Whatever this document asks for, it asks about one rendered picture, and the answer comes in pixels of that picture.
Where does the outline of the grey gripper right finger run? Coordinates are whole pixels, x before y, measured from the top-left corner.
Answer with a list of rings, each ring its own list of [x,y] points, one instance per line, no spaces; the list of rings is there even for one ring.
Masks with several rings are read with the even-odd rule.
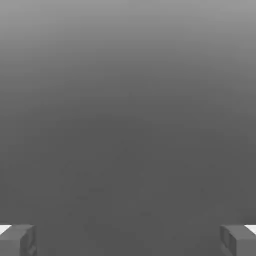
[[[219,235],[224,256],[256,256],[256,224],[221,225]]]

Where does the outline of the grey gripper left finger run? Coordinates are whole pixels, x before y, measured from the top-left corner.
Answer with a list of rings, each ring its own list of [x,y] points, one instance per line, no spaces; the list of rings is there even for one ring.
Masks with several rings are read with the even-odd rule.
[[[0,256],[38,256],[33,224],[0,224]]]

